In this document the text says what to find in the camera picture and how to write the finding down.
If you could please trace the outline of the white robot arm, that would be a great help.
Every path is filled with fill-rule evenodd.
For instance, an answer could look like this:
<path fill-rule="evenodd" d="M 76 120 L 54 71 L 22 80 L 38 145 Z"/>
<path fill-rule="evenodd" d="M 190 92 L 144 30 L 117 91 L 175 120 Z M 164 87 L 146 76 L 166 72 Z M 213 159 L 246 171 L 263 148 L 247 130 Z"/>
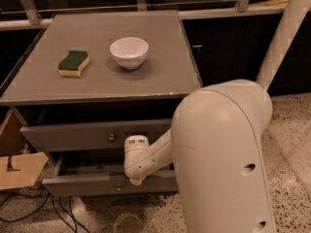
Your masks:
<path fill-rule="evenodd" d="M 188 233 L 276 233 L 261 151 L 271 117 L 271 98 L 257 83 L 200 88 L 154 143 L 125 140 L 124 172 L 138 185 L 172 164 Z"/>

